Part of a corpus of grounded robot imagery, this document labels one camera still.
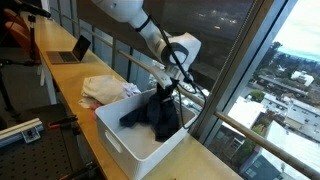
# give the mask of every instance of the sky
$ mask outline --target sky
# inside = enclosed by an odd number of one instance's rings
[[[298,0],[274,41],[282,52],[320,61],[320,0]]]

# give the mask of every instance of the laptop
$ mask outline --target laptop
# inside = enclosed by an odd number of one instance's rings
[[[76,64],[80,63],[89,49],[91,42],[84,36],[80,36],[73,50],[47,51],[51,64]]]

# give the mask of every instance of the cloth in bin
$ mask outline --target cloth in bin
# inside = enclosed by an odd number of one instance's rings
[[[114,76],[88,77],[83,81],[83,98],[79,104],[83,108],[90,108],[92,104],[109,104],[140,93],[136,85],[120,82]]]
[[[148,103],[120,118],[120,125],[132,127],[135,123],[150,124],[155,131],[155,140],[164,142],[179,130],[178,115],[173,100],[161,102],[158,93]]]

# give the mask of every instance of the wooden countertop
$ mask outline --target wooden countertop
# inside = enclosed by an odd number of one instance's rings
[[[27,13],[22,17],[27,22]],[[46,51],[71,51],[76,39],[52,20],[37,16],[35,41],[71,111],[86,138],[103,174],[108,179],[128,179],[97,135],[97,125],[91,110],[82,108],[83,80],[98,75],[113,75],[125,81],[95,54],[88,51],[81,64],[51,65]],[[214,156],[189,134],[144,179],[241,179],[227,165]]]

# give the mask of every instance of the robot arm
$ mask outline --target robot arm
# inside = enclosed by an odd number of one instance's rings
[[[150,68],[162,88],[171,85],[170,78],[181,80],[184,77],[181,75],[181,70],[187,72],[199,52],[201,42],[198,39],[189,33],[172,37],[165,32],[171,46],[169,47],[163,33],[142,9],[143,0],[92,0],[92,2],[116,21],[129,23],[145,39],[157,60],[166,66],[165,73],[154,67]]]

